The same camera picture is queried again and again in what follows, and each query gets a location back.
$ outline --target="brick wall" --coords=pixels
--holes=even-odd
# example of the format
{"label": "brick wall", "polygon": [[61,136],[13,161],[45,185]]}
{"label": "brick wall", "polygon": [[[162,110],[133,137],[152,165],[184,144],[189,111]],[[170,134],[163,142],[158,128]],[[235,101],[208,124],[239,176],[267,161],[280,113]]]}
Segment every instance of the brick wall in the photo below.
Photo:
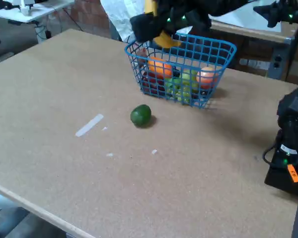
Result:
{"label": "brick wall", "polygon": [[[76,0],[74,5],[66,8],[66,11],[78,24],[109,29],[109,19],[100,0]],[[59,15],[62,21],[71,21],[65,12],[59,11]]]}

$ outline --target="blue wire basket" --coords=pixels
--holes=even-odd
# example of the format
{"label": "blue wire basket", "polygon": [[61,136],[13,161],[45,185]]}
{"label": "blue wire basket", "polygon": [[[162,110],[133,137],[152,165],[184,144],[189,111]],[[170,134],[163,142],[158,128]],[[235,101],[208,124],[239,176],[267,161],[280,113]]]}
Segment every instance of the blue wire basket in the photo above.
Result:
{"label": "blue wire basket", "polygon": [[153,48],[129,43],[125,52],[140,86],[148,95],[204,108],[236,53],[230,42],[178,33],[179,47]]}

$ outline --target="orange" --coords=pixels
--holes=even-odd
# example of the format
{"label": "orange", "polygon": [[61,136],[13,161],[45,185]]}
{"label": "orange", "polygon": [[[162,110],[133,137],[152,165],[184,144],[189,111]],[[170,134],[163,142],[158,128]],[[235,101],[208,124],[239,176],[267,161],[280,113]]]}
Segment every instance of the orange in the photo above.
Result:
{"label": "orange", "polygon": [[163,61],[163,59],[150,57],[151,60],[148,60],[148,68],[150,72],[155,73],[157,76],[161,76],[163,78],[171,78],[172,77],[172,66],[167,63],[157,62],[156,60]]}

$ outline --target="white sheet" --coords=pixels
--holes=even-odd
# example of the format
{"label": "white sheet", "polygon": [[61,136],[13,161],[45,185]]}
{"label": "white sheet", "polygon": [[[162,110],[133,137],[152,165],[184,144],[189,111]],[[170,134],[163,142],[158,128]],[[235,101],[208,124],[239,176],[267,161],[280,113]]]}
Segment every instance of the white sheet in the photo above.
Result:
{"label": "white sheet", "polygon": [[[126,41],[130,35],[133,35],[129,19],[144,12],[145,0],[100,0],[100,2],[109,19],[116,27],[122,40]],[[224,23],[255,30],[281,32],[280,23],[278,23],[274,28],[268,28],[267,21],[253,11],[254,6],[267,5],[271,4],[272,2],[274,2],[274,0],[259,0],[256,2],[251,2],[223,16],[210,16],[210,18]],[[186,27],[179,32],[188,33],[190,29],[191,27]]]}

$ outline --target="cardboard table surface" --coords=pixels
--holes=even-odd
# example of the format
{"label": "cardboard table surface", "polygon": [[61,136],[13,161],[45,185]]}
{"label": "cardboard table surface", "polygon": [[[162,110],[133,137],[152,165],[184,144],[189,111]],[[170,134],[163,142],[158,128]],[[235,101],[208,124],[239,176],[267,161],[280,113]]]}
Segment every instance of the cardboard table surface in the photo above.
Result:
{"label": "cardboard table surface", "polygon": [[0,63],[0,193],[78,238],[290,237],[261,155],[295,86],[227,69],[194,109],[142,94],[124,47],[70,30]]}

